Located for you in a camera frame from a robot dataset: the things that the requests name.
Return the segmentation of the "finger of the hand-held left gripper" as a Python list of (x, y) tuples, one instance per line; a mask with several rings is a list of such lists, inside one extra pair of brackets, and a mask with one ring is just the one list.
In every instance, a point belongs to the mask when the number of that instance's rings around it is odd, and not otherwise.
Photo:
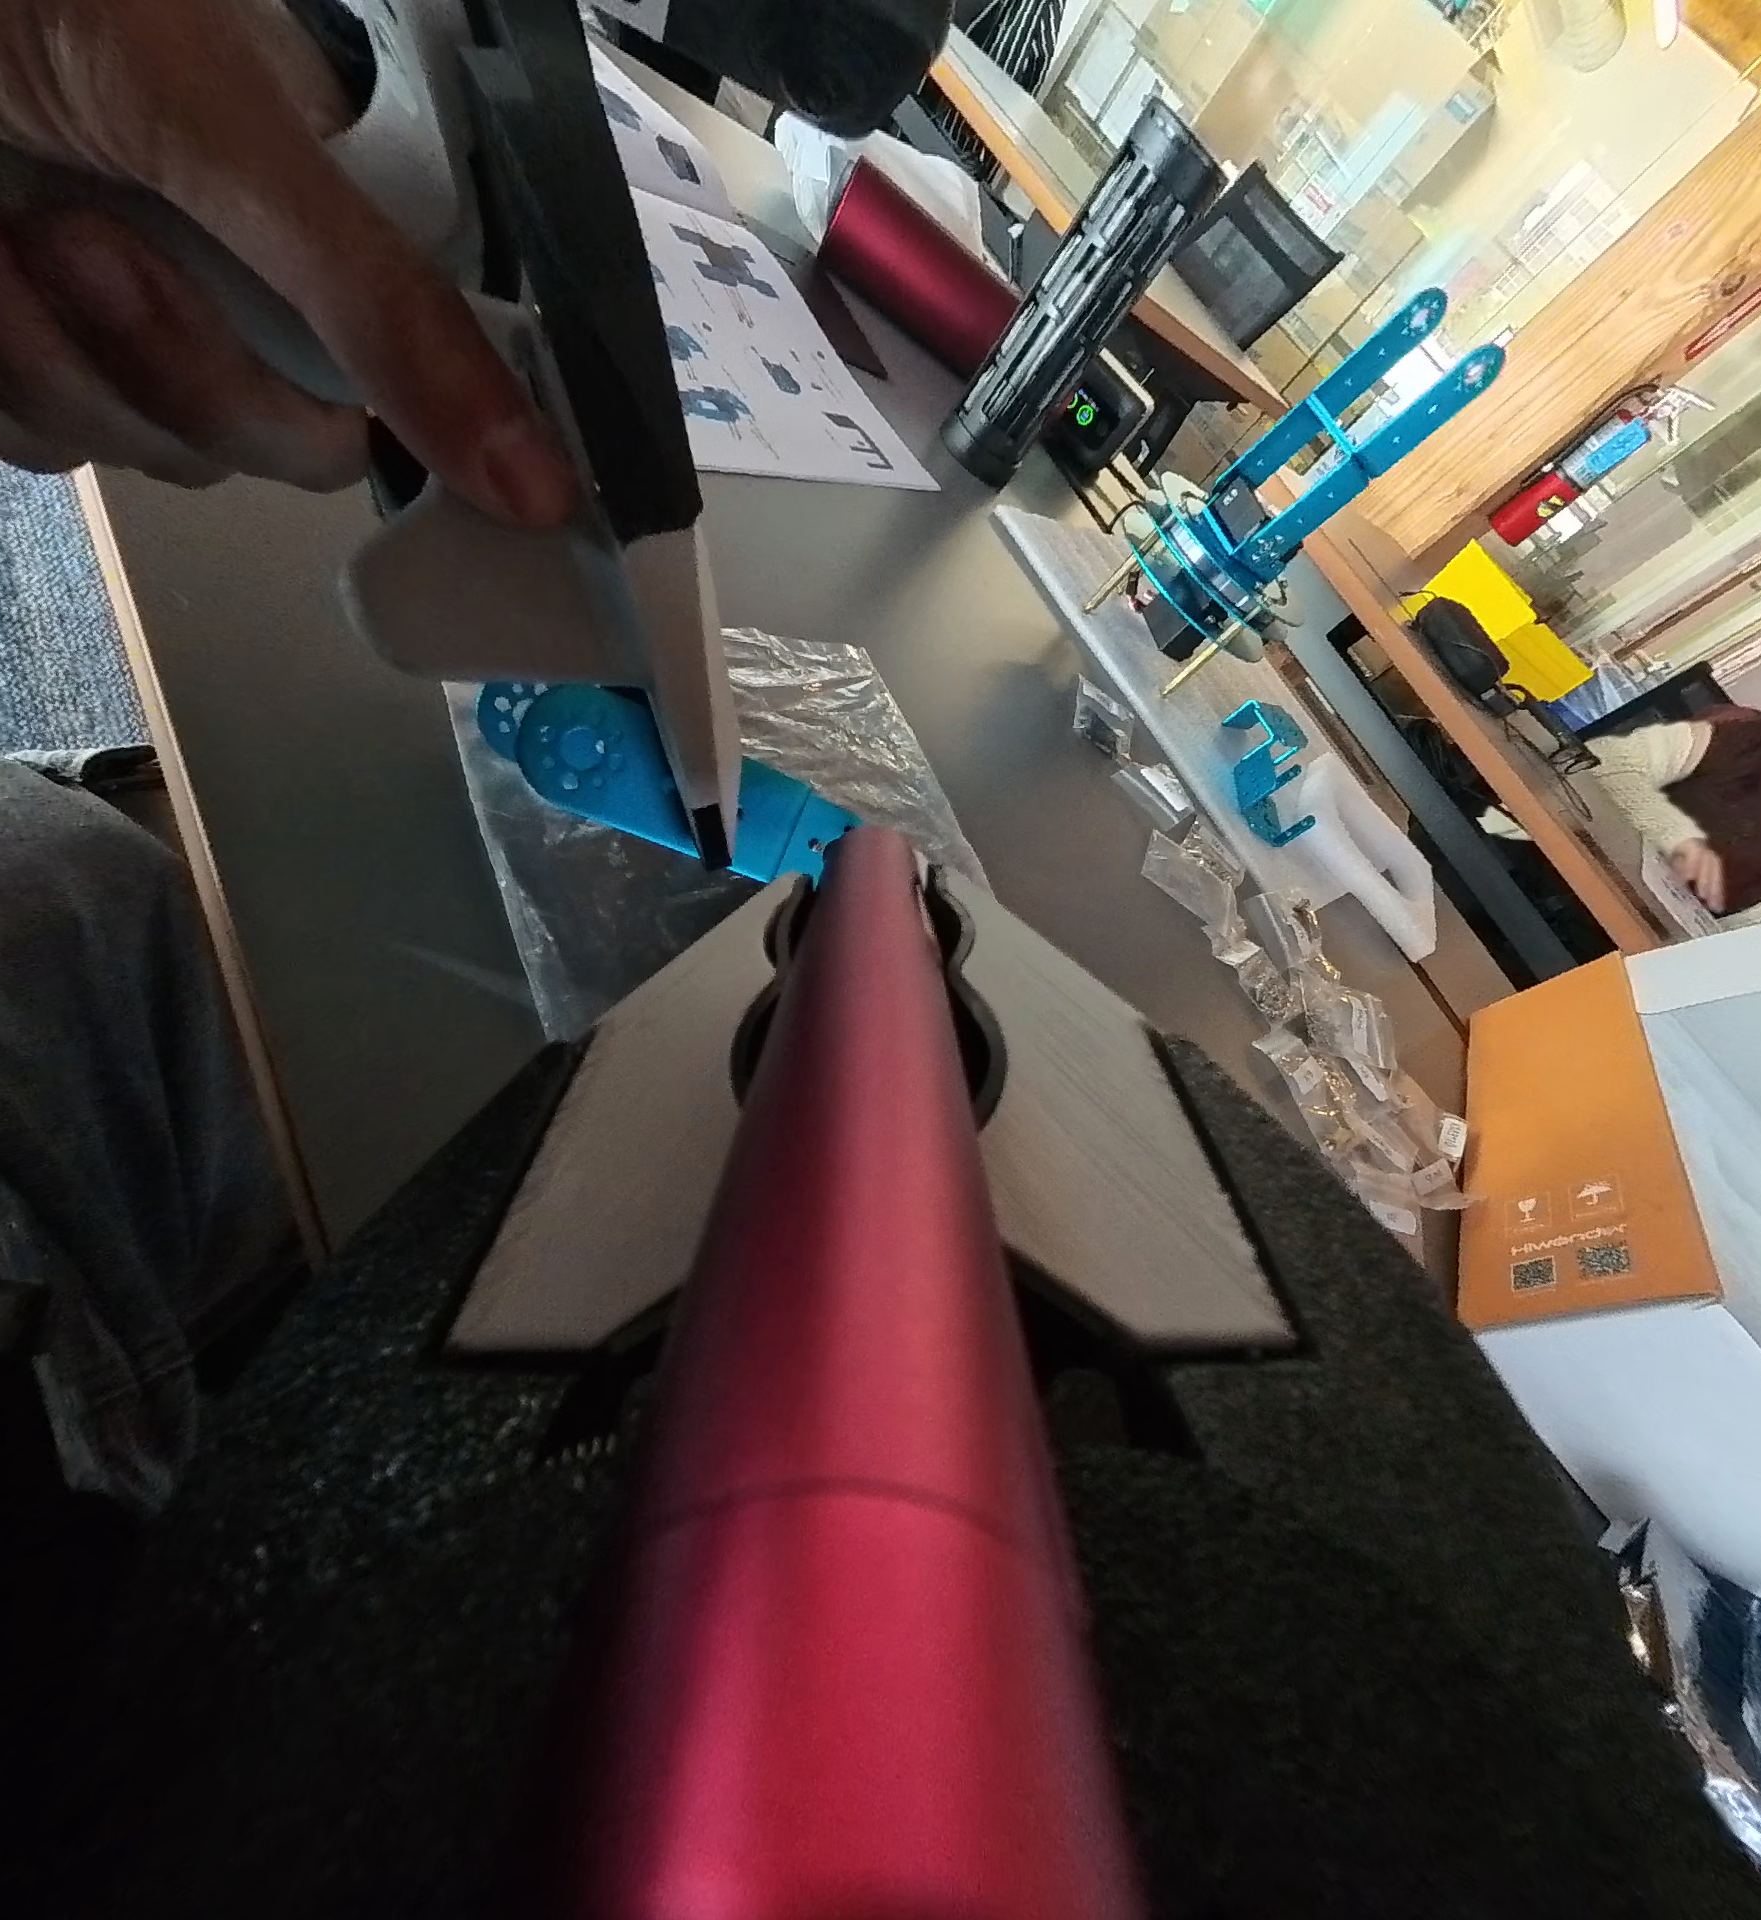
[(597, 523), (503, 526), (426, 487), (344, 564), (358, 637), (436, 682), (646, 686), (620, 546)]
[(702, 865), (728, 869), (745, 747), (704, 524), (631, 541), (623, 562), (644, 686), (679, 805)]

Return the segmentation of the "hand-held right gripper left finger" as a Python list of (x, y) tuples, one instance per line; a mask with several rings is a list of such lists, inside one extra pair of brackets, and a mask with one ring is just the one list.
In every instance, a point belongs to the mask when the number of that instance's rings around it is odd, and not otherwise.
[(758, 890), (599, 1021), (454, 1309), (447, 1357), (584, 1355), (685, 1280), (741, 1124), (733, 1043), (777, 972), (771, 928), (805, 890)]

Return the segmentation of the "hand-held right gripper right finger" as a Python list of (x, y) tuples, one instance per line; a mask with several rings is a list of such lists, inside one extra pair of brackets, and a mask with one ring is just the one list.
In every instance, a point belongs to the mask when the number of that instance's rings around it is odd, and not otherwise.
[(1296, 1330), (1144, 1016), (971, 882), (924, 871), (1006, 1248), (1148, 1351)]

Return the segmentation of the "blue metal servo bracket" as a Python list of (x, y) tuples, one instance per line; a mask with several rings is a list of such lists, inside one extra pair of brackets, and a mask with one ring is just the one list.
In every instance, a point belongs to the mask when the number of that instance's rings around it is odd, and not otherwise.
[(752, 882), (821, 876), (824, 848), (859, 819), (805, 781), (745, 759), (730, 858), (718, 814), (687, 813), (646, 693), (592, 683), (486, 682), (476, 695), (484, 740), (562, 813), (651, 845), (691, 852)]

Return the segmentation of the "red electric screwdriver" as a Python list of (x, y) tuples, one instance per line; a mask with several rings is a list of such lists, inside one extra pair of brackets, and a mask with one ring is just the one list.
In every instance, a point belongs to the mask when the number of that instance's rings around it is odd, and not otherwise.
[(1144, 1916), (916, 857), (826, 852), (514, 1916)]

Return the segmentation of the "wooden top desk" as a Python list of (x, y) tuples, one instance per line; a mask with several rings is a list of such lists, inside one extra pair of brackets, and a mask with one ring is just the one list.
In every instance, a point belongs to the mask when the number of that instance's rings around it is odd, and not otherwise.
[[(1063, 231), (1092, 194), (1099, 170), (1081, 159), (1036, 100), (999, 68), (963, 31), (951, 29), (929, 68), (929, 81), (960, 112), (996, 165), (1032, 199), (1040, 220)], [(1267, 419), (1287, 399), (1236, 349), (1199, 298), (1164, 265), (1131, 306), (1131, 319), (1231, 404)]]
[(1640, 841), (1587, 773), (1560, 777), (1540, 755), (1548, 736), (1523, 713), (1507, 719), (1471, 700), (1402, 617), (1419, 567), (1376, 531), (1357, 504), (1309, 535), (1300, 555), (1355, 612), (1409, 695), (1469, 759), (1614, 947), (1668, 945), (1677, 930), (1640, 876)]

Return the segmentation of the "person's left hand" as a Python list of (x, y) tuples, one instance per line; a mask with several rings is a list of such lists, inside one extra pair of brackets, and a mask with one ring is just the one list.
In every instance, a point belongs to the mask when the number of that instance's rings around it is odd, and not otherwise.
[[(568, 457), (463, 298), (343, 175), (353, 119), (287, 3), (0, 2), (0, 143), (66, 181), (0, 187), (0, 461), (337, 492), (377, 417), (463, 500), (555, 526)], [(358, 406), (271, 371), (111, 186), (169, 203), (306, 321)]]

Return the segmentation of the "group of small screw bags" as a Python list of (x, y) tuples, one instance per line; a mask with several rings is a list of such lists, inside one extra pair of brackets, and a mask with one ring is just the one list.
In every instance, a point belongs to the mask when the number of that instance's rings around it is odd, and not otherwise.
[(1458, 1180), (1466, 1124), (1402, 1068), (1386, 1003), (1346, 979), (1299, 891), (1249, 893), (1170, 766), (1133, 752), (1136, 715), (1092, 678), (1075, 686), (1073, 729), (1154, 828), (1142, 877), (1204, 932), (1212, 959), (1260, 1019), (1253, 1049), (1284, 1085), (1328, 1167), (1413, 1254), (1423, 1228), (1469, 1208)]

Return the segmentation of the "white crumpled bag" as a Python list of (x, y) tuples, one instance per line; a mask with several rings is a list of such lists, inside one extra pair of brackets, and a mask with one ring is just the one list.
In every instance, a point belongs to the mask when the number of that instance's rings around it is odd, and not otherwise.
[(797, 111), (780, 111), (771, 122), (771, 136), (788, 172), (800, 228), (819, 242), (838, 206), (845, 181), (876, 135), (831, 132)]

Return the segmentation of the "orange and white cardboard box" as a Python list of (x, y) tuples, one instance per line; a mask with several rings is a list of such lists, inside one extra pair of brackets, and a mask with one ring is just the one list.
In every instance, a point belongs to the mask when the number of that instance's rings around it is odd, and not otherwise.
[(1469, 1035), (1458, 1317), (1614, 1523), (1761, 1591), (1761, 923)]

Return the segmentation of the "black perforated cylinder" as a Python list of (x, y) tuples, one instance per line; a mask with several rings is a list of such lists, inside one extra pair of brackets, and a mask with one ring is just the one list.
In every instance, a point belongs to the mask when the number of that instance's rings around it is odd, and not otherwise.
[(951, 457), (1004, 486), (1058, 401), (1225, 187), (1222, 165), (1151, 96), (939, 427)]

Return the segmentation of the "person's grey trousers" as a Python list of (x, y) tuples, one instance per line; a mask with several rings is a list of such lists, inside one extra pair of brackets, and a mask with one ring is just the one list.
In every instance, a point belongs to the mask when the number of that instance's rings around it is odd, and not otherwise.
[(76, 1493), (176, 1497), (199, 1351), (297, 1257), (186, 865), (0, 757), (0, 1362)]

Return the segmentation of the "black bag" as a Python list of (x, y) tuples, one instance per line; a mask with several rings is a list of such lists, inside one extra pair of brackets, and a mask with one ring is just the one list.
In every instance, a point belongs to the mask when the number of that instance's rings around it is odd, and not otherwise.
[(1513, 664), (1466, 605), (1429, 595), (1413, 610), (1411, 629), (1466, 698), (1501, 715), (1517, 710)]

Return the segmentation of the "black mesh chair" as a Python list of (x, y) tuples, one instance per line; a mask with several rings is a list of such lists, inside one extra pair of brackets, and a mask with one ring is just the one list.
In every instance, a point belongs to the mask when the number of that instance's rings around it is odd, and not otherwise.
[(1170, 267), (1247, 350), (1343, 258), (1253, 162), (1193, 220)]

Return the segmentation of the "blue double bracket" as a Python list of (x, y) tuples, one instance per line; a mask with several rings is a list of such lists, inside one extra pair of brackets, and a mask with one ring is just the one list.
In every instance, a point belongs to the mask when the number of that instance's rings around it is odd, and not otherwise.
[(1244, 752), (1231, 769), (1231, 792), (1240, 822), (1267, 846), (1287, 846), (1315, 827), (1312, 813), (1283, 820), (1277, 796), (1300, 778), (1305, 732), (1287, 707), (1247, 700), (1233, 707), (1222, 727), (1247, 732)]

